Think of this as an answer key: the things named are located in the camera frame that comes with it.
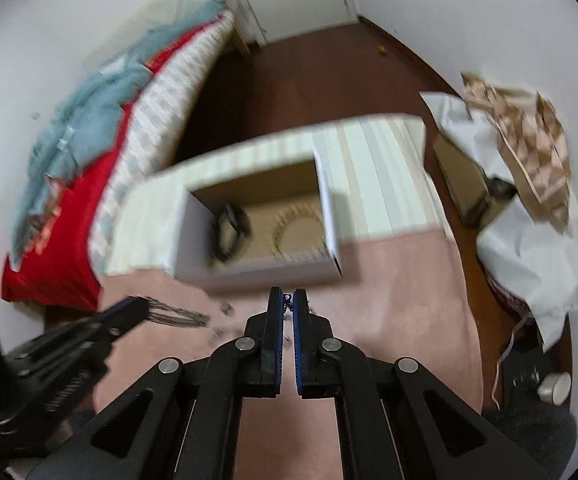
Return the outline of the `white round jar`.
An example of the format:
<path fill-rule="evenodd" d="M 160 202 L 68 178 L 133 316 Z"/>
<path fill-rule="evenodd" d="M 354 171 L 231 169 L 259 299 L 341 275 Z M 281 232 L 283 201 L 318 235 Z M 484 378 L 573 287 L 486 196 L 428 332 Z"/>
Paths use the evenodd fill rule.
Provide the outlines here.
<path fill-rule="evenodd" d="M 544 377 L 538 387 L 538 397 L 543 403 L 562 405 L 570 396 L 572 378 L 568 372 L 552 373 Z"/>

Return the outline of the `brown cardboard box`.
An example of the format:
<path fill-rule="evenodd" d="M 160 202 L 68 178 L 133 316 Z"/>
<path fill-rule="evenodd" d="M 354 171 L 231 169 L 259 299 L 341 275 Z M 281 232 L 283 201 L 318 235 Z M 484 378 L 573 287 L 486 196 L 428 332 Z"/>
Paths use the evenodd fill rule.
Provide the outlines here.
<path fill-rule="evenodd" d="M 480 167 L 441 134 L 433 141 L 433 150 L 460 221 L 466 228 L 483 229 L 507 206 L 507 200 L 491 195 Z"/>

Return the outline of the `checkered bed sheet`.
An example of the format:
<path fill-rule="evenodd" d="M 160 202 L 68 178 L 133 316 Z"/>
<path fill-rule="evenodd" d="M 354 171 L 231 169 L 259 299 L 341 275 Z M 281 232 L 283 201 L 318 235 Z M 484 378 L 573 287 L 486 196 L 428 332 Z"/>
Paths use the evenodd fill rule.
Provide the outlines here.
<path fill-rule="evenodd" d="M 171 162 L 200 90 L 234 31 L 234 13 L 223 9 L 149 58 L 152 78 L 130 107 L 120 154 L 89 231 L 88 259 L 96 278 L 106 274 L 125 195 Z"/>

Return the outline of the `beige patterned cloth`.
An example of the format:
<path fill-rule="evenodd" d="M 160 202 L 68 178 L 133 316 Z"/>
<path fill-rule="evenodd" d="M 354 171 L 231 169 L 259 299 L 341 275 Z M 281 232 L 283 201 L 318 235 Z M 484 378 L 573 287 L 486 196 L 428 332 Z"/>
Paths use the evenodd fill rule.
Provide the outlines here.
<path fill-rule="evenodd" d="M 566 229 L 570 157 L 552 102 L 539 92 L 495 86 L 476 74 L 464 73 L 462 79 L 468 110 L 488 114 L 498 130 L 498 153 L 530 217 Z"/>

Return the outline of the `white cardboard box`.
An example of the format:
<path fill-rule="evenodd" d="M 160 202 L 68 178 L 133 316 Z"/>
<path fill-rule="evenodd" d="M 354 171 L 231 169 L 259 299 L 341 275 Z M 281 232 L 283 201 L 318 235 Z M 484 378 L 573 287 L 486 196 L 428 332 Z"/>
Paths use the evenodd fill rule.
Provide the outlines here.
<path fill-rule="evenodd" d="M 210 294 L 339 280 L 335 211 L 318 154 L 185 192 L 171 275 Z"/>

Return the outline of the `teal quilt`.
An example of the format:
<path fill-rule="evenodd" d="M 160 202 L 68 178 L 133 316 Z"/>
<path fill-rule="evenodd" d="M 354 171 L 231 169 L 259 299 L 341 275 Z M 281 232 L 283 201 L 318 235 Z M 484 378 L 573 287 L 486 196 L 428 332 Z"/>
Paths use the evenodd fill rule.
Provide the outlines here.
<path fill-rule="evenodd" d="M 32 239 L 47 222 L 50 182 L 71 183 L 111 150 L 123 105 L 135 99 L 153 77 L 147 62 L 184 32 L 213 21 L 225 8 L 224 1 L 209 0 L 179 21 L 150 27 L 54 109 L 28 155 L 26 185 L 12 220 L 9 260 L 13 270 L 19 270 Z"/>

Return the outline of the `pink striped table cloth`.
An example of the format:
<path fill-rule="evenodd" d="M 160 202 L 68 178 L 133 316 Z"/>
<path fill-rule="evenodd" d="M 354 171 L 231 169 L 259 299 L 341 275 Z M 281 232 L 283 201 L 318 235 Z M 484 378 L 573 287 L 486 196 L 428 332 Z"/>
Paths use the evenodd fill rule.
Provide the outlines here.
<path fill-rule="evenodd" d="M 193 362 L 240 337 L 276 286 L 304 289 L 337 338 L 388 363 L 417 360 L 480 410 L 477 325 L 425 145 L 418 117 L 347 118 L 261 136 L 134 185 L 116 217 L 100 307 L 151 297 L 210 322 L 131 330 L 95 390 L 98 408 L 161 360 Z"/>

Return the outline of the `red bed blanket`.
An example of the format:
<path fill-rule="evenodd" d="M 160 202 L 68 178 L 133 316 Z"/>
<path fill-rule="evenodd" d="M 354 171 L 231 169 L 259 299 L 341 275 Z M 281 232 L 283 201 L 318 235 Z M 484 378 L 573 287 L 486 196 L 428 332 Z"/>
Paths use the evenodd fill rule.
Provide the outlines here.
<path fill-rule="evenodd" d="M 24 304 L 60 304 L 81 311 L 97 308 L 99 278 L 92 273 L 87 241 L 106 182 L 124 140 L 128 112 L 138 96 L 123 105 L 114 145 L 69 184 L 50 182 L 47 222 L 32 239 L 19 270 L 4 260 L 0 294 Z"/>

